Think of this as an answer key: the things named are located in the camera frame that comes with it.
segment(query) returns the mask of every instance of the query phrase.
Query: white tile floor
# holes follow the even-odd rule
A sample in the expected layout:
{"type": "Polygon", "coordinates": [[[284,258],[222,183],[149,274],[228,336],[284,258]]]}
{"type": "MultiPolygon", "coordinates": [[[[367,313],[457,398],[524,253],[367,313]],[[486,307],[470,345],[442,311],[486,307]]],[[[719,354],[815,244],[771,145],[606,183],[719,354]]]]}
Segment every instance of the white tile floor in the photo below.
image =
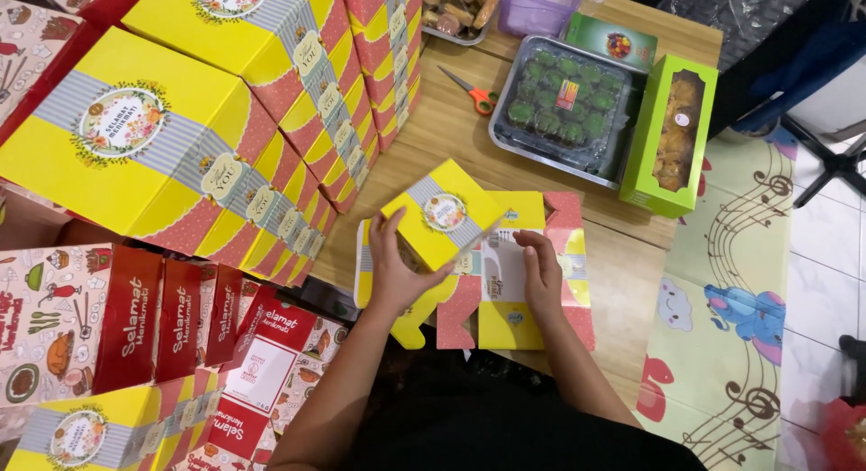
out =
{"type": "MultiPolygon", "coordinates": [[[[830,148],[841,153],[849,146],[830,148]]],[[[822,171],[817,158],[800,147],[794,198],[822,171]]],[[[826,469],[817,435],[822,408],[847,394],[854,380],[855,366],[839,352],[839,336],[866,338],[864,255],[866,200],[844,181],[832,180],[793,212],[777,471],[826,469]]]]}

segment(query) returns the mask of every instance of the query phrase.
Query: play mat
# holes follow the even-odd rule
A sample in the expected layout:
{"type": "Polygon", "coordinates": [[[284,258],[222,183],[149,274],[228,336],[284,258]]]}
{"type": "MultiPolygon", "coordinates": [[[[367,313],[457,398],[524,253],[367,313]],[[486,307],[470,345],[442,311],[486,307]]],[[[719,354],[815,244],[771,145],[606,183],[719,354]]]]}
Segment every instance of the play mat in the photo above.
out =
{"type": "Polygon", "coordinates": [[[708,469],[774,468],[797,141],[707,145],[659,286],[635,410],[708,469]]]}

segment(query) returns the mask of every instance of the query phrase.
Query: green box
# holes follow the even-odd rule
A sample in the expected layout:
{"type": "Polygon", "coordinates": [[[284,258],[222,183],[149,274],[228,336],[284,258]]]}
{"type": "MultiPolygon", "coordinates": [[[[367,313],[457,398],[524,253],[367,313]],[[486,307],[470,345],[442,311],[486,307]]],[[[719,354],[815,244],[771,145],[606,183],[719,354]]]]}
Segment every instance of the green box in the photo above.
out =
{"type": "Polygon", "coordinates": [[[571,15],[561,37],[578,48],[611,56],[642,71],[650,71],[652,68],[655,45],[658,45],[657,37],[584,16],[579,12],[571,15]]]}
{"type": "Polygon", "coordinates": [[[695,210],[719,70],[665,55],[652,68],[619,200],[670,219],[695,210]]]}

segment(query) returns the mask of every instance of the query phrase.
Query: orange scissor handle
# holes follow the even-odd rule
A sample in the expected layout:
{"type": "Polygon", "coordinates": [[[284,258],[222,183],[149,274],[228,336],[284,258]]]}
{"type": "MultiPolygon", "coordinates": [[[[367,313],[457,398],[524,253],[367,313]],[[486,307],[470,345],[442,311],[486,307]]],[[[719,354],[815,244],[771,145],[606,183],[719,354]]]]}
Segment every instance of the orange scissor handle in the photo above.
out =
{"type": "Polygon", "coordinates": [[[493,106],[499,101],[499,94],[490,90],[481,90],[475,87],[470,90],[469,94],[475,100],[475,111],[481,115],[490,115],[493,106]]]}

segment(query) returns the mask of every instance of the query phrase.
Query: person's arm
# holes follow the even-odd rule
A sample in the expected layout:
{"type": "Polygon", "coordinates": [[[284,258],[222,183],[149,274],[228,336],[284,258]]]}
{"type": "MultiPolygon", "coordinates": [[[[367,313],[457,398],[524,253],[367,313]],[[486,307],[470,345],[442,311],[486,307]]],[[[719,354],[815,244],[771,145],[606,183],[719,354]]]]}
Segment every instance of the person's arm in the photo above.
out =
{"type": "Polygon", "coordinates": [[[370,222],[373,292],[331,366],[286,429],[267,469],[331,469],[352,447],[385,341],[394,321],[422,293],[439,285],[453,270],[443,266],[427,275],[410,271],[400,259],[396,226],[405,209],[385,223],[378,213],[370,222]]]}
{"type": "Polygon", "coordinates": [[[619,399],[562,310],[562,268],[550,240],[532,231],[514,233],[523,246],[525,297],[547,350],[562,399],[581,412],[642,429],[619,399]]]}

